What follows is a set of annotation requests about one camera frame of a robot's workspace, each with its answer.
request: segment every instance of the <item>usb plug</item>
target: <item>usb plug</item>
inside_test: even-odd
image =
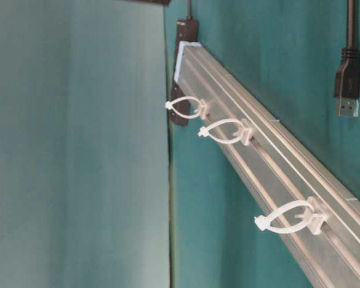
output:
[[[336,73],[335,98],[338,98],[339,116],[357,117],[360,97],[360,52],[344,48]]]

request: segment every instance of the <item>green wall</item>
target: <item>green wall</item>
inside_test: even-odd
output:
[[[169,286],[163,55],[160,7],[0,0],[0,288]]]
[[[163,8],[74,2],[66,288],[169,287]]]
[[[339,118],[333,99],[345,0],[194,2],[201,43],[360,199],[360,116]],[[186,12],[181,0],[165,9],[171,72]],[[254,226],[260,209],[200,126],[170,127],[175,287],[310,287],[278,236]]]
[[[70,5],[0,0],[0,288],[62,287]]]

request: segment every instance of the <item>white plastic clip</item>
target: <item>white plastic clip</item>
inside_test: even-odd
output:
[[[182,114],[173,107],[174,104],[176,104],[180,101],[184,101],[184,100],[193,100],[198,103],[197,109],[194,110],[194,113],[195,113],[194,115]],[[194,118],[200,117],[201,119],[204,120],[208,114],[208,106],[205,103],[204,99],[199,100],[196,97],[192,97],[192,96],[180,97],[180,98],[173,100],[172,102],[168,101],[168,102],[166,102],[166,109],[173,110],[177,115],[179,115],[180,117],[183,117],[185,119],[194,119]]]
[[[236,136],[235,138],[230,139],[230,140],[223,140],[223,139],[219,139],[209,133],[209,131],[212,130],[213,128],[216,128],[217,126],[220,126],[220,125],[223,125],[226,123],[236,123],[239,125],[238,131],[232,134],[233,136]],[[197,135],[199,135],[199,137],[201,137],[201,136],[208,137],[209,136],[210,138],[214,139],[216,142],[218,142],[220,144],[234,144],[234,143],[241,141],[245,146],[248,146],[250,144],[250,140],[253,136],[253,133],[254,133],[254,127],[249,123],[248,120],[242,119],[240,121],[237,119],[228,118],[228,119],[217,121],[208,127],[202,126]]]
[[[301,218],[301,222],[294,226],[285,228],[271,226],[271,222],[281,214],[284,214],[285,212],[297,207],[306,207],[303,214],[295,216],[295,218]],[[262,215],[255,217],[254,222],[261,231],[269,230],[279,234],[290,234],[308,227],[312,234],[318,235],[321,232],[321,226],[327,219],[328,215],[322,211],[317,200],[314,197],[309,197],[307,201],[297,200],[287,203],[276,209],[274,212],[270,213],[267,217]]]

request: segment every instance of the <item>black cable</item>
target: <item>black cable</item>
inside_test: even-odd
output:
[[[340,67],[335,77],[337,114],[357,117],[360,97],[360,51],[358,49],[357,0],[347,0],[347,46],[341,51]]]
[[[193,19],[193,15],[192,15],[192,0],[188,0],[188,16],[187,16],[188,20]]]
[[[356,47],[356,0],[348,0],[347,5],[347,48]]]

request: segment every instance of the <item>metal strip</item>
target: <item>metal strip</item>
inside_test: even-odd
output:
[[[220,147],[265,213],[296,199],[320,199],[330,215],[320,235],[304,229],[282,236],[312,284],[360,287],[360,202],[203,47],[184,47],[178,85],[206,101],[206,124],[245,118],[255,126],[249,146]],[[224,125],[214,133],[231,139],[236,130]],[[285,215],[280,227],[293,225],[293,214]]]

